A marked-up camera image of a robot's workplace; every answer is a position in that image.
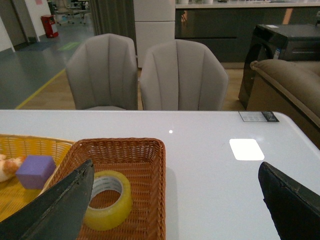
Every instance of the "yellow floor line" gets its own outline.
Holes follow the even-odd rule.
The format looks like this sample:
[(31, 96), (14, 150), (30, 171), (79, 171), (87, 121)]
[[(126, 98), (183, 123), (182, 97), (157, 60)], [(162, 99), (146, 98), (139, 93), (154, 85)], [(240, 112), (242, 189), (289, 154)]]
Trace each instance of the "yellow floor line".
[(29, 96), (26, 100), (24, 100), (19, 106), (17, 106), (15, 109), (21, 109), (24, 105), (26, 105), (31, 99), (33, 99), (36, 95), (38, 95), (46, 86), (48, 86), (50, 83), (52, 83), (57, 77), (59, 77), (65, 69), (61, 70), (57, 75), (55, 75), (53, 78), (51, 78), (48, 82), (46, 82), (42, 87), (40, 87), (37, 91), (35, 91), (31, 96)]

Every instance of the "gray curtain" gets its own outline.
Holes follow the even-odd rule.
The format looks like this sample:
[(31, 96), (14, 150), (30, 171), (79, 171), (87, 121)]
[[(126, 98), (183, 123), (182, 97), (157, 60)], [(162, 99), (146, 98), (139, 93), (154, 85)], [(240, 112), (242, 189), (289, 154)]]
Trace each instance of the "gray curtain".
[(133, 40), (137, 52), (133, 0), (89, 0), (95, 35), (117, 34)]

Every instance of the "kitchen counter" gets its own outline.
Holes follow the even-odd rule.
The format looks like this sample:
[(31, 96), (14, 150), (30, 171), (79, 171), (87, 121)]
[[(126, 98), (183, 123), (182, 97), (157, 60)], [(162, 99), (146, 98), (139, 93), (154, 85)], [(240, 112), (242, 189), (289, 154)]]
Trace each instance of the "kitchen counter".
[(228, 8), (299, 8), (320, 7), (320, 0), (228, 0), (227, 2), (176, 4), (176, 9), (228, 9)]

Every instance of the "doorway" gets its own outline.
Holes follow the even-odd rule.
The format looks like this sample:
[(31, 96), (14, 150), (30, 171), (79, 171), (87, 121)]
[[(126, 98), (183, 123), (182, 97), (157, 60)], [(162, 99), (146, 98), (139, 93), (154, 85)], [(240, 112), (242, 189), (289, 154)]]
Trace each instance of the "doorway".
[(15, 50), (28, 45), (27, 37), (12, 0), (0, 0), (0, 17)]

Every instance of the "plush toy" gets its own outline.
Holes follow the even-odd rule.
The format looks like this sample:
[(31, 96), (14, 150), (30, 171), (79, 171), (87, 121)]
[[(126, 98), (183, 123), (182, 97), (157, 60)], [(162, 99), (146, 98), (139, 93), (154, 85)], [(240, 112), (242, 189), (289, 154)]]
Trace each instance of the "plush toy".
[(16, 171), (20, 168), (26, 157), (6, 159), (7, 156), (0, 154), (0, 182), (4, 182), (15, 176)]

